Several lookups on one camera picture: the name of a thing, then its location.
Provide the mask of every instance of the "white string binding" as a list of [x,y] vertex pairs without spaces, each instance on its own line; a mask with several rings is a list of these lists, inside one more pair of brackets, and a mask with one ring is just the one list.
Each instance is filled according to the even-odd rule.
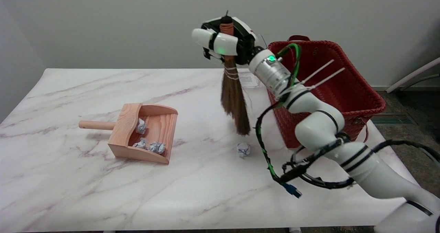
[[225,75],[229,78],[229,79],[232,79],[232,80],[239,80],[239,77],[237,77],[237,78],[233,78],[233,77],[230,77],[229,75],[239,75],[238,73],[229,73],[229,72],[227,72],[226,70],[224,71],[224,73],[225,73]]

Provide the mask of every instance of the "floor vent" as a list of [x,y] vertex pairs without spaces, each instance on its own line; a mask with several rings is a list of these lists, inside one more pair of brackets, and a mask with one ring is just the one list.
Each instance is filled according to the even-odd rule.
[[377,125],[414,124],[414,120],[408,114],[382,113],[371,117],[371,121]]

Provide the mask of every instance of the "dustpan handle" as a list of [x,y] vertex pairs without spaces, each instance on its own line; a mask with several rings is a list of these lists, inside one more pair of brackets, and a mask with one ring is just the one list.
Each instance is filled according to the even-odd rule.
[[102,122],[102,121],[86,121],[81,120],[78,124],[83,129],[96,129],[96,130],[113,130],[115,122]]

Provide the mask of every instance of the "green led light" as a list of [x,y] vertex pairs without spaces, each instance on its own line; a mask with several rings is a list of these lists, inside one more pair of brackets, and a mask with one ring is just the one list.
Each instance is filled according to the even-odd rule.
[[219,49],[217,50],[217,53],[218,53],[218,54],[222,54],[222,55],[224,55],[224,54],[226,53],[226,50],[225,50],[224,48],[219,48]]

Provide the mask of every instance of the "wall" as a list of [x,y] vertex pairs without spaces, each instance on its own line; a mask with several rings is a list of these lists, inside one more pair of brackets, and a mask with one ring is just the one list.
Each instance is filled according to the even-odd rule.
[[331,40],[373,86],[440,56],[438,0],[5,0],[48,67],[215,67],[191,30],[228,9],[266,42]]
[[33,88],[44,69],[0,0],[0,122]]

